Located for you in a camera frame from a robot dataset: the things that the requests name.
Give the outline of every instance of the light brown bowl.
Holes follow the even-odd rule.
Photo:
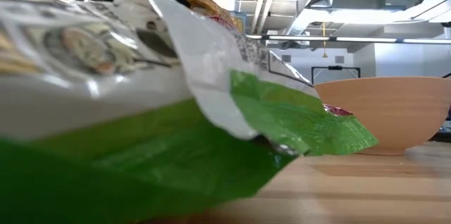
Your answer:
[[[369,77],[315,85],[325,104],[352,112],[379,140],[363,154],[403,155],[439,130],[451,104],[451,80]]]

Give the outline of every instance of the ceiling light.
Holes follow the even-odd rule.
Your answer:
[[[309,36],[284,36],[284,35],[273,35],[268,37],[270,40],[293,40],[293,41],[328,41],[329,37],[309,37]]]
[[[451,39],[404,39],[408,44],[451,44]]]
[[[396,38],[337,37],[337,41],[342,41],[342,42],[396,42]]]
[[[261,35],[247,35],[247,37],[252,39],[261,39]]]

